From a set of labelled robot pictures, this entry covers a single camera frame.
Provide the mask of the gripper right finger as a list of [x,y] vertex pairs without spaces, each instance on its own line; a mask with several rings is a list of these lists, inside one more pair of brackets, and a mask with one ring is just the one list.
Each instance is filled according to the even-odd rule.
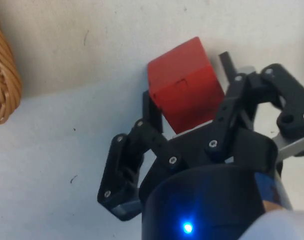
[[229,87],[206,134],[207,155],[224,160],[236,132],[253,130],[257,106],[272,103],[281,111],[277,126],[286,141],[279,152],[285,154],[293,146],[293,155],[304,157],[304,87],[281,64],[271,64],[260,73],[238,73],[227,51],[219,58]]

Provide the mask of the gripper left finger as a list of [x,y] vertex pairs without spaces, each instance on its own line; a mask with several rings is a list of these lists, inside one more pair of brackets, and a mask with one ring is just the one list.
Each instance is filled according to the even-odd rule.
[[[130,133],[116,135],[110,144],[97,201],[115,216],[139,215],[152,190],[186,168],[181,154],[163,136],[162,114],[148,91],[142,96],[142,111]],[[140,169],[149,150],[156,159],[139,185]]]

